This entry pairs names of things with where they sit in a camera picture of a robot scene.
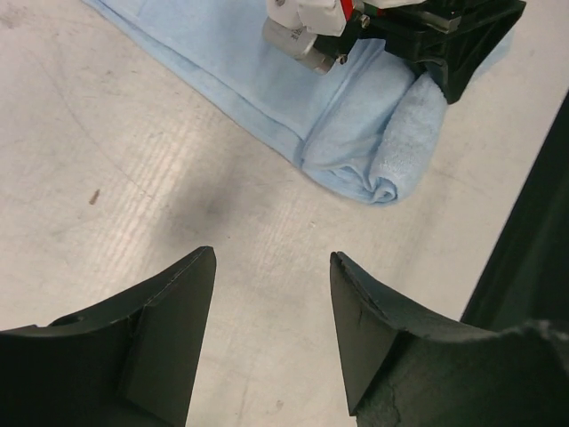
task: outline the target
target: white plastic part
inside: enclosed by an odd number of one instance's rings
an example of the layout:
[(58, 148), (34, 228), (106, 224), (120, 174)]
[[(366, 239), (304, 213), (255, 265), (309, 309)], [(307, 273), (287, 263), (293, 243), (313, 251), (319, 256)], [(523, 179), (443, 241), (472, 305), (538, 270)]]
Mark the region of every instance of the white plastic part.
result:
[(297, 0), (267, 0), (267, 14), (283, 27), (289, 29), (303, 27)]
[(302, 23), (310, 33), (341, 36), (346, 16), (340, 0), (297, 0)]
[(407, 6), (408, 4), (421, 4), (425, 0), (364, 0), (371, 6), (379, 9), (389, 9), (390, 7)]

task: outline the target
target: metal screw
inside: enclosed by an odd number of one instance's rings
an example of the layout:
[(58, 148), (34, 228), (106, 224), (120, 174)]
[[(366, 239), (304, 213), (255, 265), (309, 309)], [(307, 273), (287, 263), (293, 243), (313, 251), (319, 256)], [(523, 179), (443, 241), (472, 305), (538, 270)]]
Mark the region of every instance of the metal screw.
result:
[(370, 23), (372, 22), (372, 20), (370, 19), (369, 16), (367, 15), (362, 15), (362, 17), (359, 19), (361, 24), (362, 24), (362, 28), (366, 29), (370, 26)]

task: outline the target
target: white table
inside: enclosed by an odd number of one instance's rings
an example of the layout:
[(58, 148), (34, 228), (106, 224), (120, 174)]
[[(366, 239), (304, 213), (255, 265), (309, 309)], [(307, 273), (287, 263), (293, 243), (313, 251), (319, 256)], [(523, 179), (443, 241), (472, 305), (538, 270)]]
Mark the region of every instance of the white table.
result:
[(530, 0), (414, 196), (377, 209), (318, 187), (78, 0), (0, 0), (0, 329), (46, 325), (211, 245), (189, 424), (354, 425), (330, 252), (458, 318), (565, 97), (567, 16), (566, 0)]

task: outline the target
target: light blue cloth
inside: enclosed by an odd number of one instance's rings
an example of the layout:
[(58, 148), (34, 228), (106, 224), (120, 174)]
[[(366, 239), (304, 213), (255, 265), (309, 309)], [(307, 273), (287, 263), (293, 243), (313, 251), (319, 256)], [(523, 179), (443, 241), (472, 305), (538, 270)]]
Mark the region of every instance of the light blue cloth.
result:
[(429, 165), (445, 98), (381, 40), (358, 42), (321, 77), (264, 42), (262, 0), (85, 2), (328, 189), (388, 205)]

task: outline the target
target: blue towel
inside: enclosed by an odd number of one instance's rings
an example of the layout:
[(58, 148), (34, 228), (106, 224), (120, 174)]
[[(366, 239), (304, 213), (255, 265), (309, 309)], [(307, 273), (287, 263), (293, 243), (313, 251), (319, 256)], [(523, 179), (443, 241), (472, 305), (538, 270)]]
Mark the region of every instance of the blue towel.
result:
[(381, 40), (359, 41), (346, 65), (322, 77), (262, 39), (261, 0), (85, 2), (332, 191), (389, 205), (408, 197), (429, 165), (445, 98)]

